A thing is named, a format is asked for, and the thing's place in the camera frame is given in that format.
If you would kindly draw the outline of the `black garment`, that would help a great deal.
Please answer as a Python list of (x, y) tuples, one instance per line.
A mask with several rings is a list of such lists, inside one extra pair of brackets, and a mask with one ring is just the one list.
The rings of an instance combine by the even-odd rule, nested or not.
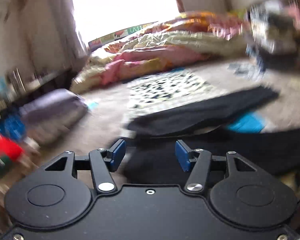
[(134, 151), (123, 169), (124, 176), (133, 184), (185, 185), (189, 174), (181, 169), (174, 153), (179, 139), (213, 155), (236, 151), (272, 175), (300, 168), (300, 128), (239, 133), (224, 127), (278, 95), (259, 86), (134, 119), (127, 126), (135, 137), (127, 140)]

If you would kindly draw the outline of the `left stack of folded clothes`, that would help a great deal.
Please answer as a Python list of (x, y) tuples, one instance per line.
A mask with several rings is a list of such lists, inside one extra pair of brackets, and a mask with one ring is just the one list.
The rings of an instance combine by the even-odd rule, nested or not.
[(63, 135), (88, 113), (84, 99), (67, 89), (53, 90), (19, 108), (26, 135), (40, 146)]

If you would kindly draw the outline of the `stack of folded clothes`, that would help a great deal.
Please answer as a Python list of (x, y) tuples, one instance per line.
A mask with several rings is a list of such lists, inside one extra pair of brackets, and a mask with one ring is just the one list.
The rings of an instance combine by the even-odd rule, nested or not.
[(259, 0), (247, 8), (246, 53), (261, 72), (287, 69), (300, 59), (300, 0)]
[(88, 113), (84, 99), (67, 89), (53, 90), (19, 108), (26, 135), (40, 146), (63, 135)]

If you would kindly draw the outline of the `right stack of folded clothes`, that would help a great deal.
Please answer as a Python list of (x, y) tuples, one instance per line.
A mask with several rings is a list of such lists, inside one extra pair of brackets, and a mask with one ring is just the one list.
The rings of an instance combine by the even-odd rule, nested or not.
[(300, 0), (259, 0), (247, 8), (246, 53), (261, 72), (287, 69), (300, 59)]

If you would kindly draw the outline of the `Mickey Mouse plush blanket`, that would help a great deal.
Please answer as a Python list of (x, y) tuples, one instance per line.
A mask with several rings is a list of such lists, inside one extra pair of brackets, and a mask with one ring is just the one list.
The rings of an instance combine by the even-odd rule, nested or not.
[(37, 165), (65, 151), (85, 154), (119, 136), (131, 136), (125, 129), (134, 118), (188, 103), (210, 99), (256, 86), (280, 92), (274, 102), (259, 109), (266, 131), (300, 126), (300, 60), (293, 64), (260, 70), (247, 59), (202, 62), (185, 70), (150, 75), (84, 95), (96, 107), (72, 127), (65, 126), (57, 140), (38, 135), (40, 146), (30, 143), (26, 155), (0, 179), (0, 204), (8, 188)]

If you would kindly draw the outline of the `red cloth item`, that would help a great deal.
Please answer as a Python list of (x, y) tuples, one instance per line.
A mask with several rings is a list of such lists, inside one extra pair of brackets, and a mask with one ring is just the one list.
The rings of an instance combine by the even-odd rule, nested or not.
[(24, 150), (17, 143), (0, 136), (0, 165), (17, 161), (23, 152)]

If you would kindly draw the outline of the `dark side table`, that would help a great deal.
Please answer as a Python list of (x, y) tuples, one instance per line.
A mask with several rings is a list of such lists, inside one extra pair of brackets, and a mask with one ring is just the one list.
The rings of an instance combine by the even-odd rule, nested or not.
[(21, 107), (55, 89), (69, 89), (74, 72), (70, 68), (36, 76), (26, 82), (19, 71), (0, 76), (0, 111), (10, 107)]

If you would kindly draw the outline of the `colourful alphabet play mat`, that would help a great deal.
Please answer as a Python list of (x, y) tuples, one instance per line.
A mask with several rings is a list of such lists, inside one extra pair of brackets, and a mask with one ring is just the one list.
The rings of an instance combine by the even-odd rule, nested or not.
[(110, 34), (104, 35), (102, 37), (96, 38), (96, 39), (88, 42), (88, 48), (90, 50), (96, 50), (96, 49), (104, 46), (105, 44), (108, 44), (110, 42), (114, 42), (114, 41), (119, 40), (121, 38), (127, 37), (128, 35), (134, 34), (138, 31), (148, 27), (151, 24), (153, 24), (153, 22), (152, 23), (141, 24), (141, 25), (136, 25), (136, 26), (129, 27), (129, 28), (125, 28), (125, 29), (116, 31), (114, 33), (110, 33)]

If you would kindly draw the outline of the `floral pink yellow quilt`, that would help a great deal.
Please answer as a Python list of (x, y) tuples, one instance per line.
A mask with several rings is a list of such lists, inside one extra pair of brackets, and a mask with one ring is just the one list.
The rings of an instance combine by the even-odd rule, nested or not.
[(236, 15), (208, 11), (182, 12), (146, 25), (94, 50), (73, 78), (70, 90), (81, 94), (148, 74), (243, 54), (249, 23)]

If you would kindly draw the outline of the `window curtain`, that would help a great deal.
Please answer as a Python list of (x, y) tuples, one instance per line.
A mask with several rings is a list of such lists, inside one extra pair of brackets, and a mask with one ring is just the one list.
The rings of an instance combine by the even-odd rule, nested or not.
[(80, 71), (89, 56), (75, 21), (73, 0), (47, 0), (52, 12), (66, 65)]

